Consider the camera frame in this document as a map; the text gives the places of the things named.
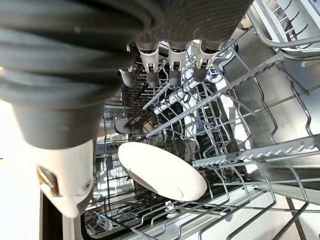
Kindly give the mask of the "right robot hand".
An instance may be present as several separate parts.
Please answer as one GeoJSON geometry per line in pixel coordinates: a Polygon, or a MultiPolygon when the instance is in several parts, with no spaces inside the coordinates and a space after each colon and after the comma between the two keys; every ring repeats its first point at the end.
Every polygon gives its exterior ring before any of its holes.
{"type": "Polygon", "coordinates": [[[93,190],[94,138],[104,105],[135,57],[127,45],[180,49],[193,40],[219,50],[249,0],[3,0],[0,98],[12,104],[25,141],[72,157],[39,163],[41,189],[66,217],[93,190]]]}

